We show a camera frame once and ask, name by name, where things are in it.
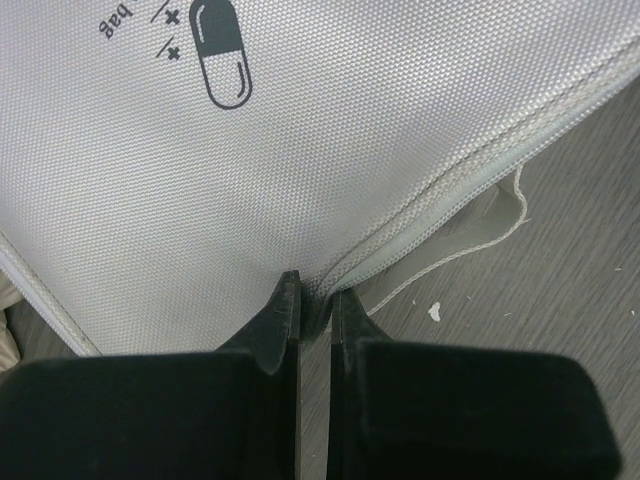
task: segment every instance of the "stitching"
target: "stitching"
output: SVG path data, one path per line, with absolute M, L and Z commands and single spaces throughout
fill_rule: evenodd
M 510 237 L 513 232 L 515 232 L 518 228 L 520 228 L 520 226 L 524 223 L 524 220 L 527 216 L 527 210 L 529 208 L 527 199 L 522 193 L 522 190 L 520 188 L 520 177 L 522 175 L 523 168 L 524 168 L 523 166 L 518 167 L 518 169 L 516 170 L 515 177 L 513 179 L 514 195 L 517 198 L 518 202 L 520 203 L 520 211 L 518 212 L 518 218 L 516 219 L 515 223 L 506 232 L 502 233 L 501 235 L 499 235 L 498 237 L 494 238 L 489 242 L 482 243 L 480 245 L 475 245 L 473 247 L 469 247 L 466 250 L 461 250 L 452 255 L 449 255 L 448 257 L 442 258 L 431 265 L 426 266 L 424 269 L 420 270 L 418 273 L 414 274 L 413 276 L 411 276 L 410 278 L 402 282 L 400 285 L 398 285 L 391 293 L 389 293 L 384 299 L 382 299 L 380 303 L 378 303 L 377 305 L 374 305 L 371 308 L 371 310 L 367 312 L 367 315 L 373 315 L 374 313 L 376 313 L 378 310 L 384 307 L 387 303 L 389 303 L 402 290 L 404 290 L 406 287 L 408 287 L 417 279 L 426 275 L 427 273 L 435 270 L 436 268 L 444 265 L 445 263 L 449 263 L 450 261 L 456 260 L 460 257 L 464 257 L 465 255 L 468 255 L 470 253 L 479 252 L 486 248 L 497 245 L 498 243 L 501 243 L 503 240 Z
M 62 326 L 64 331 L 76 341 L 76 344 L 82 349 L 82 351 L 84 353 L 86 353 L 86 354 L 95 354 L 95 353 L 100 354 L 101 353 L 100 350 L 93 344 L 93 342 L 91 342 L 89 340 L 89 337 L 87 337 L 87 335 L 82 331 L 82 329 L 78 326 L 78 324 L 75 321 L 73 321 L 73 319 L 71 321 L 75 325 L 75 328 L 82 332 L 82 336 L 84 338 L 81 338 L 74 331 L 73 327 L 71 327 L 69 325 L 69 322 L 67 320 L 65 320 L 64 318 L 60 318 L 60 315 L 56 314 L 56 310 L 61 310 L 64 313 L 64 315 L 66 315 L 68 318 L 70 318 L 70 319 L 72 318 L 71 315 L 69 315 L 69 312 L 67 312 L 67 310 L 62 306 L 60 301 L 56 298 L 56 296 L 53 294 L 53 292 L 47 287 L 47 285 L 42 281 L 42 279 L 38 276 L 38 274 L 35 272 L 35 270 L 33 270 L 33 268 L 31 268 L 29 266 L 29 263 L 20 254 L 18 249 L 9 241 L 7 236 L 2 232 L 0 232 L 0 241 L 1 241 L 0 244 L 4 243 L 8 247 L 8 249 L 13 251 L 13 252 L 7 251 L 7 256 L 9 257 L 9 260 L 11 260 L 11 257 L 17 257 L 18 261 L 22 265 L 26 265 L 26 268 L 21 268 L 20 266 L 16 265 L 15 261 L 12 262 L 13 263 L 13 267 L 18 272 L 20 272 L 22 274 L 22 278 L 27 281 L 27 283 L 31 286 L 31 288 L 36 290 L 36 288 L 34 287 L 34 282 L 28 281 L 27 280 L 27 276 L 24 275 L 25 273 L 27 273 L 27 274 L 29 274 L 29 276 L 33 277 L 35 279 L 35 283 L 38 283 L 39 285 L 41 285 L 42 289 L 44 290 L 44 292 L 47 295 L 51 296 L 51 298 L 53 298 L 53 303 L 52 303 L 49 299 L 44 298 L 37 291 L 35 291 L 36 295 L 40 298 L 40 300 L 42 300 L 45 303 L 45 305 L 47 305 L 47 307 L 49 307 L 51 309 L 51 313 L 53 313 L 54 319 Z
M 635 38 L 631 39 L 627 45 L 623 46 L 618 52 L 616 52 L 615 54 L 613 54 L 612 56 L 610 56 L 606 61 L 604 61 L 602 64 L 600 64 L 600 66 L 598 66 L 595 70 L 591 71 L 588 75 L 584 76 L 582 79 L 578 80 L 577 82 L 575 82 L 574 84 L 570 85 L 569 87 L 567 87 L 565 90 L 563 90 L 562 92 L 560 92 L 556 97 L 554 97 L 553 99 L 549 100 L 547 103 L 541 105 L 538 109 L 534 110 L 531 114 L 527 115 L 526 117 L 524 117 L 521 120 L 518 120 L 516 123 L 514 123 L 513 125 L 511 125 L 510 127 L 508 127 L 506 130 L 503 130 L 501 133 L 497 134 L 496 136 L 494 136 L 491 140 L 489 140 L 487 143 L 485 143 L 484 145 L 476 148 L 475 150 L 473 150 L 471 153 L 465 155 L 463 158 L 461 158 L 460 160 L 458 160 L 457 162 L 455 162 L 454 164 L 452 164 L 450 167 L 448 167 L 444 172 L 442 172 L 441 175 L 439 175 L 433 182 L 429 183 L 428 185 L 425 185 L 424 188 L 422 188 L 413 198 L 411 198 L 410 200 L 407 201 L 407 203 L 401 207 L 395 214 L 393 214 L 393 216 L 387 221 L 385 222 L 383 225 L 381 225 L 378 229 L 376 229 L 374 232 L 372 232 L 370 235 L 368 235 L 364 240 L 362 240 L 362 242 L 360 242 L 358 245 L 356 245 L 353 249 L 351 249 L 349 252 L 347 252 L 345 255 L 343 255 L 335 264 L 334 266 L 322 277 L 322 279 L 320 280 L 320 282 L 318 283 L 318 286 L 313 290 L 313 296 L 315 297 L 318 294 L 318 291 L 321 289 L 322 285 L 325 283 L 325 281 L 327 280 L 327 278 L 332 274 L 333 270 L 340 265 L 340 263 L 347 258 L 349 255 L 351 255 L 359 246 L 365 244 L 367 241 L 369 241 L 373 236 L 375 236 L 376 234 L 378 234 L 380 231 L 382 231 L 385 227 L 387 227 L 388 225 L 390 225 L 392 222 L 394 222 L 397 217 L 399 217 L 400 215 L 402 215 L 402 213 L 406 212 L 413 204 L 416 203 L 416 201 L 418 201 L 420 199 L 420 197 L 424 194 L 424 192 L 431 187 L 432 185 L 436 184 L 439 180 L 442 179 L 442 177 L 444 177 L 446 174 L 448 174 L 451 170 L 453 170 L 455 167 L 457 167 L 458 165 L 460 165 L 461 163 L 463 163 L 465 160 L 471 158 L 472 156 L 478 155 L 480 152 L 482 152 L 483 150 L 487 150 L 489 149 L 493 144 L 497 143 L 499 140 L 503 139 L 504 137 L 508 136 L 513 130 L 517 130 L 518 127 L 520 127 L 521 125 L 523 125 L 524 123 L 530 121 L 532 118 L 534 118 L 535 116 L 541 114 L 544 110 L 548 110 L 550 107 L 552 107 L 553 105 L 555 105 L 556 103 L 559 103 L 560 100 L 562 100 L 564 97 L 566 97 L 567 95 L 569 95 L 570 93 L 572 93 L 573 91 L 575 91 L 577 88 L 579 88 L 581 85 L 583 85 L 584 83 L 588 82 L 591 78 L 595 77 L 596 75 L 598 75 L 599 73 L 601 73 L 603 70 L 605 70 L 607 67 L 609 67 L 612 63 L 614 63 L 616 60 L 618 60 L 620 57 L 622 57 L 624 54 L 628 53 L 638 42 L 640 41 L 640 36 L 636 36 Z M 581 102 L 584 98 L 586 98 L 586 96 L 588 96 L 587 94 L 583 95 L 583 96 L 579 96 L 576 99 L 574 99 L 574 101 L 571 103 L 571 105 L 565 107 L 561 112 L 559 112 L 559 115 L 563 115 L 566 112 L 568 112 L 569 110 L 573 109 L 579 102 Z M 543 130 L 544 128 L 546 128 L 547 126 L 549 126 L 552 122 L 554 121 L 554 119 L 549 119 L 547 120 L 545 123 L 543 123 L 542 125 L 540 125 L 538 128 L 536 128 L 535 130 L 533 130 L 532 132 L 530 132 L 527 136 L 525 136 L 523 139 L 521 139 L 522 141 L 528 140 L 531 137 L 537 135 L 541 130 Z M 504 147 L 500 152 L 497 152 L 495 154 L 495 156 L 499 156 L 502 155 L 506 150 L 512 148 L 512 146 L 506 146 Z

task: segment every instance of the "wood grain floor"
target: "wood grain floor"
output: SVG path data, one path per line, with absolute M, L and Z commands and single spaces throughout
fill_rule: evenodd
M 640 81 L 532 160 L 523 190 L 530 221 L 511 238 L 431 272 L 374 318 L 397 339 L 577 359 L 607 406 L 625 456 L 622 478 L 640 478 Z M 436 301 L 439 323 L 427 314 Z M 26 359 L 71 355 L 28 305 L 8 316 Z M 302 369 L 303 478 L 319 480 L 329 419 L 327 335 L 304 346 Z

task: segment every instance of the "pill icon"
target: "pill icon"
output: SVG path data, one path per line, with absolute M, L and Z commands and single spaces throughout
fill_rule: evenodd
M 229 0 L 195 0 L 189 21 L 211 101 L 225 110 L 251 96 L 251 75 L 236 11 Z

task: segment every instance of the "white fabric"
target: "white fabric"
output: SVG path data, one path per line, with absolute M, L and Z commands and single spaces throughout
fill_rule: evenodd
M 0 372 L 14 367 L 20 361 L 16 342 L 7 329 L 4 310 L 22 299 L 20 292 L 9 279 L 0 272 Z
M 213 349 L 288 269 L 318 304 L 640 64 L 637 0 L 232 0 L 252 90 L 225 110 L 162 3 L 0 16 L 0 265 L 78 353 Z

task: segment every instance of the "plus sign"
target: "plus sign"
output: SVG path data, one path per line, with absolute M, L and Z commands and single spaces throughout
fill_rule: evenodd
M 167 20 L 166 20 L 166 24 L 167 25 L 171 25 L 172 23 L 177 25 L 180 23 L 180 19 L 178 18 L 178 13 L 180 13 L 179 10 L 174 10 L 173 12 L 169 9 L 164 11 L 165 15 L 167 16 Z
M 169 47 L 167 48 L 167 51 L 169 52 L 169 56 L 167 57 L 169 60 L 178 60 L 180 58 L 180 55 L 178 54 L 180 49 L 178 47 Z

